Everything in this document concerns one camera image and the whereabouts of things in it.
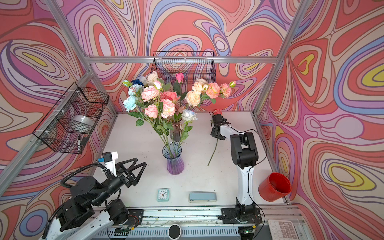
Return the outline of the red pink rose stem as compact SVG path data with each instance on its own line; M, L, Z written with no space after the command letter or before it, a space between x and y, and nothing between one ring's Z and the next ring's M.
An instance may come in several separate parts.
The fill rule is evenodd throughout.
M222 110L220 110L220 109L216 109L213 112L210 112L210 115L212 115L212 116L214 116L214 115L221 115L221 114L222 114ZM212 158L213 158L213 156L214 156L214 154L216 152L216 149L217 149L217 145L218 145L218 139L216 139L215 148L214 148L214 151L213 151L213 153L212 153L212 155L210 157L210 160L209 160L207 166L209 166L211 161L212 161Z

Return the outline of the pink carnation stem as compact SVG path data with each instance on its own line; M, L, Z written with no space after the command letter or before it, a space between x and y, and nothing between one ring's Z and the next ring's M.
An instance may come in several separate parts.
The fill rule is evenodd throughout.
M236 81L221 85L218 83L203 84L203 91L200 95L201 103L210 101L215 104L218 98L229 98L235 86Z

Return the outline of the cream carnation stem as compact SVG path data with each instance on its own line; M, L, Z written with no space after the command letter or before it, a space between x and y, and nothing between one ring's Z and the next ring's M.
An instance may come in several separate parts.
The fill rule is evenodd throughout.
M180 94L180 102L187 101L187 107L197 107L202 102L201 95L206 92L209 85L204 79L197 79L193 84L192 90Z

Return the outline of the pink grey glass vase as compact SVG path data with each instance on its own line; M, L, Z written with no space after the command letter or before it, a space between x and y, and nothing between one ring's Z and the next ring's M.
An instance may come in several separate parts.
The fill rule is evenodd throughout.
M183 130L182 121L172 123L172 125L173 125L173 129L171 131L171 139L173 140L173 142L179 143L182 138L182 130Z

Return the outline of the purple glass vase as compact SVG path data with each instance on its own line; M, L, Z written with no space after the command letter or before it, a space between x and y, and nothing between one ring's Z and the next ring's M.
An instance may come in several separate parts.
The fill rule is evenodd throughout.
M182 147L178 142L165 145L162 150L163 157L167 160L167 171L171 175L179 175L184 171L185 164L182 159Z

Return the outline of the coral pink rose stem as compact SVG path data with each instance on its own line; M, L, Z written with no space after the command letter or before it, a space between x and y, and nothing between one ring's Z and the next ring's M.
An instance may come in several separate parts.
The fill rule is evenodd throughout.
M166 91L161 94L161 101L170 100L174 104L180 99L180 96L176 92Z

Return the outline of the magenta rose stem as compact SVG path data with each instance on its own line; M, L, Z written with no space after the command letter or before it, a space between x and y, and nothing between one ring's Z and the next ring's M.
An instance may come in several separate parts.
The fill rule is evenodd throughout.
M184 78L185 78L185 76L184 76L183 73L177 73L177 74L175 75L175 78L176 78L176 81L175 81L175 83L174 83L174 85L173 85L173 88L174 88L174 91L175 91L178 95L180 95L181 92L182 92L182 85L183 85L183 83L184 83Z

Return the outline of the light blue carnation stem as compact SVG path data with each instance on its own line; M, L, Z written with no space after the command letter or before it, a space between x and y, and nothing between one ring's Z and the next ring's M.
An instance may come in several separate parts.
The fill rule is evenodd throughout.
M140 85L132 86L129 81L123 81L123 85L128 88L128 98L123 101L124 108L129 116L136 118L136 126L141 127L146 122L142 122L144 104L141 100L141 93L146 87Z

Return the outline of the blue rose stem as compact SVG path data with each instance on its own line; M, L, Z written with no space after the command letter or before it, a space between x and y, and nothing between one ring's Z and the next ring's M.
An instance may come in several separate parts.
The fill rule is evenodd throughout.
M139 79L136 79L136 80L133 80L131 81L131 85L140 85L140 86L144 86L143 82L140 81Z

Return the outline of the pink ranunculus spray stem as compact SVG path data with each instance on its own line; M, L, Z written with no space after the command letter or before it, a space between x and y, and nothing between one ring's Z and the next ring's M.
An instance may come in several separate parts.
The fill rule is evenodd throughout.
M171 138L170 134L173 129L172 122L176 113L176 103L174 104L170 100L161 101L161 94L163 92L170 91L169 85L163 85L160 81L155 81L155 84L150 87L144 88L141 93L141 100L144 104L144 112L142 113L142 122L146 121L145 108L149 105L156 105L159 110L159 115L164 121L167 122L168 129L170 133L168 135L168 140Z

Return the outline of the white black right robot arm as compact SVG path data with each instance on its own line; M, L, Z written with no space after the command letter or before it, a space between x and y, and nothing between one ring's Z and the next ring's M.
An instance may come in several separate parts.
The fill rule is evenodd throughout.
M238 194L233 208L222 208L219 216L224 224L262 223L261 209L253 197L253 174L259 161L254 130L239 131L222 114L210 113L211 136L217 141L229 140L231 158L238 173Z

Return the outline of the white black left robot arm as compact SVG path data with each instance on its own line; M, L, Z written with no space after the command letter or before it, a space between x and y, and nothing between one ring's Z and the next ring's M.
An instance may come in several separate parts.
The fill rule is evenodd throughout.
M105 165L93 163L66 176L61 186L70 190L72 197L60 205L48 219L43 232L43 240L90 240L100 231L112 225L132 224L130 232L142 223L143 210L129 212L123 201L117 197L111 202L108 198L121 193L122 186L136 186L146 168L146 163L138 163L137 158L120 163L109 161ZM75 185L67 181L92 167L102 169L106 180L99 183L94 177L83 177Z

